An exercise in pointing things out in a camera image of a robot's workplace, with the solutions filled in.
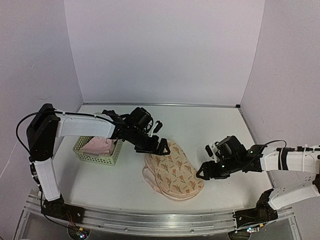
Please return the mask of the light pink bra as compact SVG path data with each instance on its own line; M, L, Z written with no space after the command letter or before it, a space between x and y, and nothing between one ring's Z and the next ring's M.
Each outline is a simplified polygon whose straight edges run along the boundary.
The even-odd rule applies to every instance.
M95 136L81 147L80 151L91 155L111 156L115 147L116 140Z

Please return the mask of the floral mesh laundry bag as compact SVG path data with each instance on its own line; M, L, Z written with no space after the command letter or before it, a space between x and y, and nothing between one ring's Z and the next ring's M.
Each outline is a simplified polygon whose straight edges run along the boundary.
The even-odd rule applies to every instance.
M157 193L174 201L189 200L205 187L202 179L196 177L193 167L184 150L174 141L167 141L170 154L146 154L142 176Z

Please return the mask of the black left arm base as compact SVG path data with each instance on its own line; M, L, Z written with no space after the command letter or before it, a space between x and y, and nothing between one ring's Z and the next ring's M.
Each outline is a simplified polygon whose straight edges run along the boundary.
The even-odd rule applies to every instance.
M44 200L41 213L47 217L81 224L84 219L85 209L80 206L65 203L62 195L52 201Z

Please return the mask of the green plastic basket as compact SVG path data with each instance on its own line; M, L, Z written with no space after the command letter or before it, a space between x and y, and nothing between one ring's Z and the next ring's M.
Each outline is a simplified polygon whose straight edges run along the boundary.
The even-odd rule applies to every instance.
M115 166L123 143L119 139L81 136L72 150L82 161Z

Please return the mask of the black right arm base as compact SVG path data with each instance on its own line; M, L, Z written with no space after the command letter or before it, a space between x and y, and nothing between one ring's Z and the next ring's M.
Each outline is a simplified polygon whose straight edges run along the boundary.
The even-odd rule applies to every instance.
M273 209L269 204L272 191L273 189L265 191L254 208L237 210L233 214L232 217L236 221L237 229L258 226L278 219L277 210Z

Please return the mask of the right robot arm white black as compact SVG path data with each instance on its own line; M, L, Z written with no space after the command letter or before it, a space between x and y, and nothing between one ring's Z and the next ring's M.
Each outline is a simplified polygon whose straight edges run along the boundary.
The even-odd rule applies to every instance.
M236 172L302 172L311 177L292 188L273 188L266 191L265 202L252 209L252 218L262 222L272 209L279 210L288 205L319 197L320 195L320 147L272 147L272 142L255 144L249 149L236 136L227 136L220 142L206 145L210 161L204 162L196 177L205 181L223 180Z

